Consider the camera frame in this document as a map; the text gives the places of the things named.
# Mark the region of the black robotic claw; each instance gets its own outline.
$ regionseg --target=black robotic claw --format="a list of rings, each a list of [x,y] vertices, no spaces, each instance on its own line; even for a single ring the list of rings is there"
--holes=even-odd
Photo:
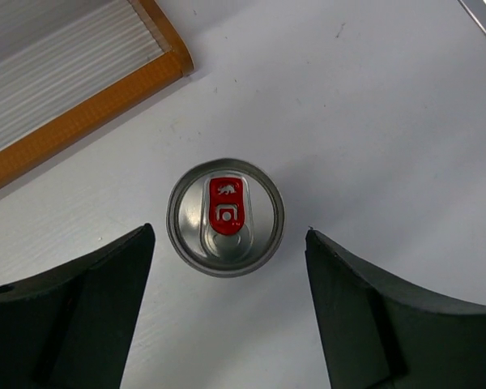
[[[0,389],[119,388],[154,245],[147,224],[0,286]]]
[[[306,245],[333,389],[486,388],[486,306],[422,289],[318,231]]]

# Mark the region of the can lid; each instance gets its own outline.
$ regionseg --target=can lid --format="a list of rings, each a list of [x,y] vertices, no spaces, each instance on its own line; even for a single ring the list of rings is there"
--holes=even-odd
[[[261,267],[278,249],[284,204],[273,181],[243,160],[196,166],[175,185],[167,228],[177,253],[195,269],[235,277]]]

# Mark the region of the bull logo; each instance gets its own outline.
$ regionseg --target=bull logo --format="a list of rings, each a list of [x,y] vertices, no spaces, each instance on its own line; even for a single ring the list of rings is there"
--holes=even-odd
[[[232,195],[236,193],[234,185],[224,185],[218,188],[218,195]]]

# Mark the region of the pull tab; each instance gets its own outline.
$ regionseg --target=pull tab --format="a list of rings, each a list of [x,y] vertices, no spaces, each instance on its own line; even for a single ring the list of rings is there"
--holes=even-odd
[[[237,177],[216,177],[209,182],[209,223],[222,235],[234,235],[245,224],[245,186]]]

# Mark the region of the table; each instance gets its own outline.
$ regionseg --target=table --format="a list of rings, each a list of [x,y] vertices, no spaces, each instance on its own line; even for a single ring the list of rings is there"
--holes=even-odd
[[[0,284],[148,221],[156,252],[122,387],[329,386],[309,225],[431,290],[486,304],[486,39],[458,2],[160,0],[197,71],[0,191]],[[255,273],[190,269],[176,180],[234,156],[283,193]]]

